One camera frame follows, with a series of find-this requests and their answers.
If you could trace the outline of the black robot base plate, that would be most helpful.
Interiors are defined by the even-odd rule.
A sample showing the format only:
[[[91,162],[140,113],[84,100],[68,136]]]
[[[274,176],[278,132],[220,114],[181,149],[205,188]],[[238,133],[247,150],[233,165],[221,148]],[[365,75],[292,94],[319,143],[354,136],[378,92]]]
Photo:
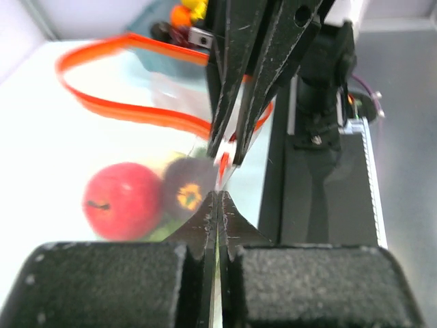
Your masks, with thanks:
[[[277,96],[257,227],[275,244],[379,246],[361,134],[341,129],[341,149],[290,145],[290,90]]]

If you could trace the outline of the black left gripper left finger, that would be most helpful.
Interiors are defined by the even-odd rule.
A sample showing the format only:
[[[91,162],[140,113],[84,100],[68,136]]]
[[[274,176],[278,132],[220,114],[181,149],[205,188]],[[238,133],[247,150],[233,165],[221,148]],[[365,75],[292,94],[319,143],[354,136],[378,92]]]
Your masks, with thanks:
[[[211,327],[218,195],[161,242],[57,242],[24,262],[2,327]]]

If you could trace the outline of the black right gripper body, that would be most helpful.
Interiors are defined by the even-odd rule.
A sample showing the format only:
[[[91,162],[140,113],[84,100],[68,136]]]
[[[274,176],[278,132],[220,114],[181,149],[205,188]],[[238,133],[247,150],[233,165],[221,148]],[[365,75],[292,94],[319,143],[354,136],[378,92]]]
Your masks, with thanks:
[[[327,16],[290,90],[290,145],[295,150],[340,150],[340,132],[353,116],[348,79],[356,67],[354,20]]]

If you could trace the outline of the green grape bunch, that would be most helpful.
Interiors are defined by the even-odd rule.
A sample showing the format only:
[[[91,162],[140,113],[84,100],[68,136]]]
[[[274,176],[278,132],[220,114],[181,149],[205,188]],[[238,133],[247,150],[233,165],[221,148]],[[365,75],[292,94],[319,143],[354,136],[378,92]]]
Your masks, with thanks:
[[[189,153],[184,154],[182,152],[172,152],[170,155],[163,160],[160,165],[158,166],[157,172],[159,173],[159,176],[162,180],[162,187],[163,187],[163,178],[165,171],[167,170],[168,166],[176,161],[177,159],[183,158],[183,157],[195,157],[195,158],[206,158],[206,149],[201,146],[194,147]],[[167,214],[163,208],[161,214],[158,216],[158,225],[151,231],[148,232],[143,240],[147,242],[156,242],[156,241],[163,241],[165,238],[167,238],[170,234],[175,232],[178,228],[182,226],[183,223],[185,223],[188,219],[180,221],[178,219],[174,219],[172,216]]]

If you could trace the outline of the clear orange zip bag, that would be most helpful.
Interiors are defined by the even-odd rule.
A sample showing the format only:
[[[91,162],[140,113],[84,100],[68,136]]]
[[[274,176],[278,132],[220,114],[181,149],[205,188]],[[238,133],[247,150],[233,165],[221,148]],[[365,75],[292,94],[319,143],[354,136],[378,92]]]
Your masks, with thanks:
[[[207,55],[126,33],[63,54],[59,82],[86,110],[78,155],[91,172],[122,161],[156,162],[170,151],[208,146],[211,119],[206,83],[147,71],[134,47],[205,67]]]

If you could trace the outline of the wrinkled dark passion fruit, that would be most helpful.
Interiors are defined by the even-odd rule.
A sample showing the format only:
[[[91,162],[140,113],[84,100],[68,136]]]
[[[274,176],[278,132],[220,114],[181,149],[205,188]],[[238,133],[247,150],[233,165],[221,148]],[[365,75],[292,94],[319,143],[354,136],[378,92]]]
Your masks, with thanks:
[[[163,178],[165,212],[180,221],[190,218],[214,189],[217,175],[218,167],[208,158],[183,157],[172,162]]]

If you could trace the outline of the bright red apple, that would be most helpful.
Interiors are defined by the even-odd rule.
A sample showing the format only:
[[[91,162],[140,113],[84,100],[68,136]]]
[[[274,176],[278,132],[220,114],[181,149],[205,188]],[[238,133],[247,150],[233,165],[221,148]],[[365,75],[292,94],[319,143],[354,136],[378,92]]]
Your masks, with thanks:
[[[161,189],[160,177],[144,165],[110,165],[87,183],[83,212],[93,231],[102,238],[137,240],[159,224]]]

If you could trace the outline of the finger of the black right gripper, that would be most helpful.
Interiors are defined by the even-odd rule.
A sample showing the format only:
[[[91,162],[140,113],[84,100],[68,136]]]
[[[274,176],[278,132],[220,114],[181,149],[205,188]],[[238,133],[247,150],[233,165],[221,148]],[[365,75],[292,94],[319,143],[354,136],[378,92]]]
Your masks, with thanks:
[[[259,117],[268,100],[265,91],[256,91],[260,80],[258,66],[263,47],[282,8],[282,1],[210,1],[206,29],[212,45],[206,78],[212,108],[212,125],[207,154],[214,158],[225,137],[239,91],[243,92],[234,129],[235,159],[243,159]]]
[[[253,71],[242,95],[234,165],[242,164],[257,121],[280,87],[296,73],[323,22],[323,1],[275,1],[267,5],[249,60]]]

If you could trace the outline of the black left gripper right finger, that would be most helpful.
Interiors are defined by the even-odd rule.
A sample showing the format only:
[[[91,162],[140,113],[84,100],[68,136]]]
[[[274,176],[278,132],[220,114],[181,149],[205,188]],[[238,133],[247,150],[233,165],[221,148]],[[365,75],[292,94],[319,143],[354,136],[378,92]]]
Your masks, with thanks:
[[[224,327],[424,327],[383,247],[273,246],[218,193]]]

